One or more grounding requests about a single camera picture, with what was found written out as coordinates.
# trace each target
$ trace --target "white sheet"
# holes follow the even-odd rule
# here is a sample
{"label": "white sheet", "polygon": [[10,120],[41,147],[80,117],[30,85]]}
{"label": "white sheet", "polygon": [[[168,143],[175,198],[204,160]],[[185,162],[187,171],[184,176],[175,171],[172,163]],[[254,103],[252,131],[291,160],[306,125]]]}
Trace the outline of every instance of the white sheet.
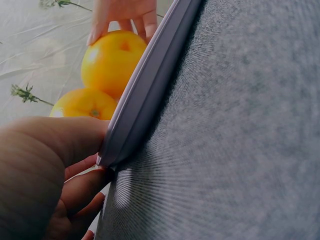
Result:
{"label": "white sheet", "polygon": [[[92,9],[92,0],[75,0]],[[172,0],[159,0],[163,15]],[[92,12],[68,5],[40,9],[39,0],[0,1],[0,125],[25,116],[47,116],[51,107],[11,96],[11,84],[33,86],[32,93],[55,103],[81,88],[81,62]],[[110,30],[118,28],[111,23]]]}

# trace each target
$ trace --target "yellow fruit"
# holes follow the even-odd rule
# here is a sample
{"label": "yellow fruit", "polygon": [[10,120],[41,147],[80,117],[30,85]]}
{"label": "yellow fruit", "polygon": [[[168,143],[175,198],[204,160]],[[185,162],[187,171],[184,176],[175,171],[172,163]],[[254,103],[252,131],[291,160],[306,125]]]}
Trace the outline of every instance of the yellow fruit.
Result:
{"label": "yellow fruit", "polygon": [[94,117],[110,120],[117,103],[108,94],[96,89],[82,88],[63,95],[53,106],[50,117]]}
{"label": "yellow fruit", "polygon": [[85,52],[81,66],[84,86],[119,99],[146,47],[133,32],[109,32]]}

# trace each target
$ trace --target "gray fabric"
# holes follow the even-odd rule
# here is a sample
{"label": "gray fabric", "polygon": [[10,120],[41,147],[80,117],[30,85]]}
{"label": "gray fabric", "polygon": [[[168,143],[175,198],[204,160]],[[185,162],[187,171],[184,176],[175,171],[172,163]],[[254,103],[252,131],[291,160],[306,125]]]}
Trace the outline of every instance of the gray fabric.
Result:
{"label": "gray fabric", "polygon": [[319,0],[204,2],[96,239],[320,239],[319,34]]}

